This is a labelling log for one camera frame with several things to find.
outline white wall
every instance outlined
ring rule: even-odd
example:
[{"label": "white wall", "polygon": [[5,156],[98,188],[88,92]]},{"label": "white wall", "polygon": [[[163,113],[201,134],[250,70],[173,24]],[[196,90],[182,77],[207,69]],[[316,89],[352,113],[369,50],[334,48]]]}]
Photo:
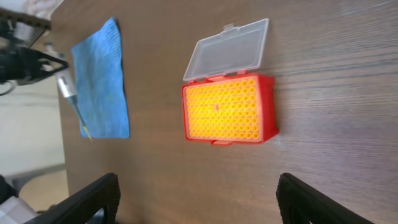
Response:
[{"label": "white wall", "polygon": [[0,96],[0,174],[65,163],[54,77]]}]

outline open box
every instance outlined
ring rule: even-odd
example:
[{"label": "open box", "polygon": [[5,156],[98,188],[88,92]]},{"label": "open box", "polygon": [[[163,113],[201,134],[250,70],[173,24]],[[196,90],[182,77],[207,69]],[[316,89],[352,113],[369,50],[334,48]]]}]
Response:
[{"label": "open box", "polygon": [[260,67],[268,23],[227,26],[198,41],[183,78],[188,81],[182,87],[186,139],[261,144],[278,133],[275,79],[247,72]]}]

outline blue towel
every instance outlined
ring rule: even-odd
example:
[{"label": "blue towel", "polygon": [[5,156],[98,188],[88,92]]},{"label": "blue towel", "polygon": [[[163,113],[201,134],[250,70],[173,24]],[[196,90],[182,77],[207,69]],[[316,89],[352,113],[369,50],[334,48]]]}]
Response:
[{"label": "blue towel", "polygon": [[[78,107],[93,138],[128,138],[122,52],[113,18],[72,48]],[[87,138],[80,124],[80,134]]]}]

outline table surface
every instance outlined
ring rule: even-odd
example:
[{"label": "table surface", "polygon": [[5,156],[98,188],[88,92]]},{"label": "table surface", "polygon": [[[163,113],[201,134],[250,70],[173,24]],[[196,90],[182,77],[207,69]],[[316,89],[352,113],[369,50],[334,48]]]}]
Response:
[{"label": "table surface", "polygon": [[[281,223],[275,190],[290,172],[373,222],[398,219],[398,1],[68,0],[53,41],[69,53],[110,17],[131,138],[81,138],[61,98],[70,193],[115,172],[123,223]],[[266,17],[259,72],[276,77],[280,134],[259,146],[186,141],[180,88],[196,42]]]}]

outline brown tabletop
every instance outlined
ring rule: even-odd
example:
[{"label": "brown tabletop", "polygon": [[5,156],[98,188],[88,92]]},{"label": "brown tabletop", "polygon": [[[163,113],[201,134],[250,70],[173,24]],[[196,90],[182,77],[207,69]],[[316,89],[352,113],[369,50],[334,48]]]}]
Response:
[{"label": "brown tabletop", "polygon": [[[81,138],[60,98],[70,193],[114,172],[123,223],[281,223],[275,190],[290,172],[373,222],[396,222],[397,1],[68,0],[53,41],[69,53],[110,17],[131,137]],[[196,42],[266,17],[259,72],[276,77],[280,134],[259,146],[186,141],[180,88]]]}]

